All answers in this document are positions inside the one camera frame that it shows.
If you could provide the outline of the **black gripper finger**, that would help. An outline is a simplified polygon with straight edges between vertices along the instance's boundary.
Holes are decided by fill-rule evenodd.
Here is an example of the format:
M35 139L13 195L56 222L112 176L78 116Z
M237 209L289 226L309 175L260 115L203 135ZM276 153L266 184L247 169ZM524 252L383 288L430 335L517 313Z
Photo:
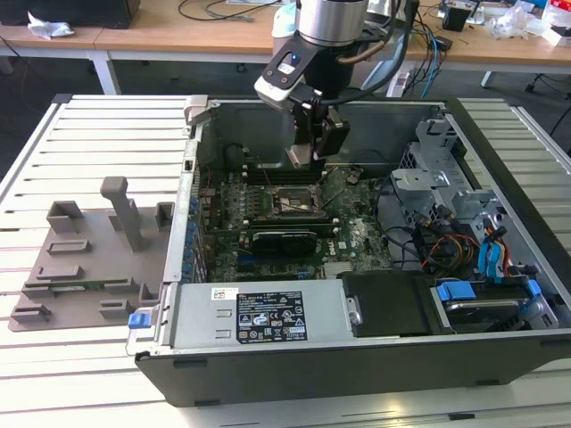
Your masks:
M329 109L321 120L320 130L314 144L316 158L337 155L348 136L351 125L341 117L337 109Z
M322 127L322 107L319 103L296 103L294 117L294 145L314 146Z

